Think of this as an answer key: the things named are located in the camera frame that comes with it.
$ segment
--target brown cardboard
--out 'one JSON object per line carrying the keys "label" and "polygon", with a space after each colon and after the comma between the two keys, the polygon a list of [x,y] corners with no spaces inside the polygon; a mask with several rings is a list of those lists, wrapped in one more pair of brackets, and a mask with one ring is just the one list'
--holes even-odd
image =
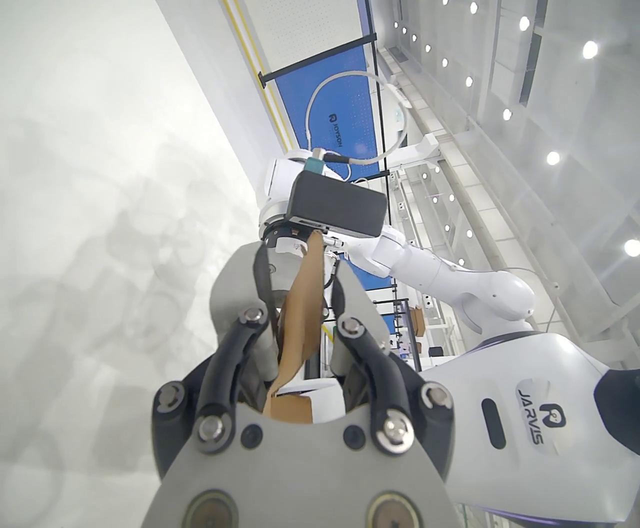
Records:
{"label": "brown cardboard", "polygon": [[312,424],[311,400],[299,394],[283,394],[271,402],[271,418],[291,424]]}
{"label": "brown cardboard", "polygon": [[[267,393],[263,414],[273,416],[273,403],[283,396],[278,391],[298,373],[303,363],[320,347],[322,308],[324,295],[324,244],[322,233],[315,231],[307,241],[307,254],[302,258],[300,270],[291,285],[280,317],[284,317],[284,343],[278,377]],[[311,414],[311,403],[308,398]],[[280,415],[299,416],[301,403],[277,403]]]}
{"label": "brown cardboard", "polygon": [[424,325],[424,313],[422,308],[409,308],[411,312],[411,322],[413,323],[413,331],[417,337],[422,337],[426,330]]}

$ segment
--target screw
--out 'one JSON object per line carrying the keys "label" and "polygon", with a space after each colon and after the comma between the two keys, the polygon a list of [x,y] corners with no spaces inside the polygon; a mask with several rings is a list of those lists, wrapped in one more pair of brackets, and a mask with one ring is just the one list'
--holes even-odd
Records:
{"label": "screw", "polygon": [[401,444],[406,436],[406,424],[400,418],[387,418],[385,420],[383,430],[385,436],[393,444]]}
{"label": "screw", "polygon": [[160,395],[158,396],[158,401],[161,405],[165,407],[171,406],[172,403],[175,402],[176,396],[178,395],[178,389],[176,389],[173,385],[163,385],[160,389]]}
{"label": "screw", "polygon": [[359,451],[364,447],[366,436],[362,428],[354,425],[347,426],[342,434],[342,439],[346,446],[353,450]]}
{"label": "screw", "polygon": [[240,443],[245,449],[255,449],[262,442],[262,436],[262,428],[258,424],[251,424],[244,428]]}
{"label": "screw", "polygon": [[249,308],[244,312],[244,317],[250,323],[256,323],[257,321],[260,321],[262,315],[263,311],[260,308]]}
{"label": "screw", "polygon": [[184,401],[186,393],[184,385],[179,381],[169,381],[160,387],[158,393],[158,403],[156,411],[160,414],[167,414],[176,410]]}
{"label": "screw", "polygon": [[206,416],[198,428],[198,435],[203,442],[219,440],[224,433],[225,425],[219,416]]}
{"label": "screw", "polygon": [[429,381],[422,386],[421,392],[422,401],[429,409],[433,409],[434,405],[446,407],[447,409],[453,408],[451,395],[441,384]]}
{"label": "screw", "polygon": [[353,319],[353,317],[345,319],[342,322],[342,329],[350,335],[356,335],[360,331],[361,326],[360,322],[357,319]]}

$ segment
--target cardboard strip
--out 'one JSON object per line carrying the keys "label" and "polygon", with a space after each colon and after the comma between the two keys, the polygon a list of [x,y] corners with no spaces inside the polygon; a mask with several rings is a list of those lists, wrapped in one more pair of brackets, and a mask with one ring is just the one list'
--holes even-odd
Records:
{"label": "cardboard strip", "polygon": [[[281,387],[290,382],[302,365],[319,350],[324,294],[324,243],[322,233],[315,231],[307,242],[307,254],[282,307],[284,343],[278,377],[267,393],[263,414],[283,421],[300,423],[300,413],[282,409],[287,399],[276,398]],[[273,406],[278,406],[276,413]],[[302,423],[310,423],[308,418]]]}

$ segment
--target white cable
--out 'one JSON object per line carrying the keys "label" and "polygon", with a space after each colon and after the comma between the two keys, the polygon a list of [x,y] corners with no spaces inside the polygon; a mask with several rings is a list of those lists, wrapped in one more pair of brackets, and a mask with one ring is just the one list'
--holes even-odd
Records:
{"label": "white cable", "polygon": [[[327,150],[327,152],[329,152],[330,154],[335,154],[336,156],[341,156],[342,155],[339,152],[336,152],[335,150]],[[342,175],[340,175],[340,174],[338,174],[337,172],[334,171],[336,174],[338,174],[338,176],[340,176],[340,178],[342,179],[343,182],[348,182],[351,179],[351,165],[347,164],[347,169],[348,169],[349,172],[347,173],[347,177],[346,178],[342,178]]]}
{"label": "white cable", "polygon": [[353,182],[353,184],[358,184],[360,182],[365,182],[367,184],[367,189],[371,189],[371,184],[369,183],[369,180],[367,180],[366,178],[358,178],[356,181]]}
{"label": "white cable", "polygon": [[404,116],[404,127],[402,130],[402,133],[399,135],[398,140],[396,141],[393,147],[388,149],[386,152],[383,152],[382,154],[376,157],[372,157],[370,159],[359,159],[355,157],[349,158],[349,163],[353,163],[354,165],[371,165],[373,163],[380,161],[381,159],[386,158],[395,149],[397,149],[404,141],[404,137],[406,136],[406,131],[408,128],[408,115],[407,115],[406,109],[411,108],[411,103],[408,101],[406,97],[402,96],[402,94],[398,91],[398,89],[395,86],[393,86],[392,84],[388,84],[384,79],[370,72],[364,72],[360,70],[350,70],[348,72],[340,72],[338,74],[327,77],[324,81],[322,81],[322,83],[316,86],[316,89],[311,95],[311,99],[309,99],[309,104],[307,105],[307,113],[305,114],[305,133],[307,135],[307,148],[311,150],[311,131],[309,130],[309,115],[311,114],[311,106],[313,105],[316,99],[316,96],[318,95],[318,92],[320,92],[320,90],[322,90],[322,88],[324,88],[331,81],[340,79],[341,77],[351,77],[351,76],[369,77],[369,79],[373,79],[381,86],[387,86],[390,89],[390,91],[398,99],[398,105],[400,106],[400,110],[402,110],[402,113]]}

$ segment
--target blue banner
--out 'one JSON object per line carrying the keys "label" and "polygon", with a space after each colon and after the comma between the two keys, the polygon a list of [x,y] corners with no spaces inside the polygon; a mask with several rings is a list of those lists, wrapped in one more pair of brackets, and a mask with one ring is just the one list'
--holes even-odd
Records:
{"label": "blue banner", "polygon": [[[336,73],[366,69],[364,50],[358,47],[276,79],[282,102],[301,148],[307,148],[305,113],[316,87]],[[312,148],[322,147],[344,156],[362,159],[378,155],[368,78],[343,77],[322,88],[311,107],[309,129]],[[346,178],[346,166],[330,164],[330,167]],[[351,180],[379,172],[377,163],[352,165],[351,171]]]}

